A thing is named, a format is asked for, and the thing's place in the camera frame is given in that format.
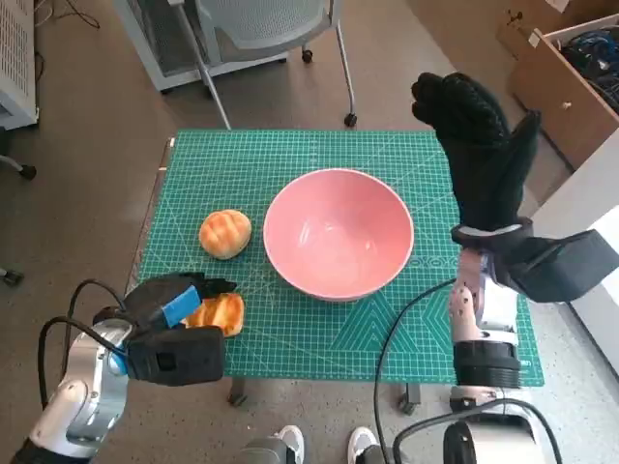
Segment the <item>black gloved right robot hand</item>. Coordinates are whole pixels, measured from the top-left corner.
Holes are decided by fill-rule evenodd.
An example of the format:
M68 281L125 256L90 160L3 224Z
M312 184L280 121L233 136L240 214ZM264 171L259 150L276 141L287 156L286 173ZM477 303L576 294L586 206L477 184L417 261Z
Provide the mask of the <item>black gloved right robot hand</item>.
M447 156L459 223L483 231L517 224L541 113L527 111L511 129L496 98L461 72L423 72L411 92L413 115L434 129Z

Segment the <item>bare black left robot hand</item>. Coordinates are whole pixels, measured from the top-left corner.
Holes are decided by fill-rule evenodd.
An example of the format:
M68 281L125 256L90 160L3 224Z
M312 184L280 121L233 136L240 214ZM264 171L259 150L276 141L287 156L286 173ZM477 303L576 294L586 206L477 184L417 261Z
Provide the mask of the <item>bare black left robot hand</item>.
M138 284L125 298L125 309L138 326L162 331L178 326L205 299L235 290L237 283L201 272L159 275Z

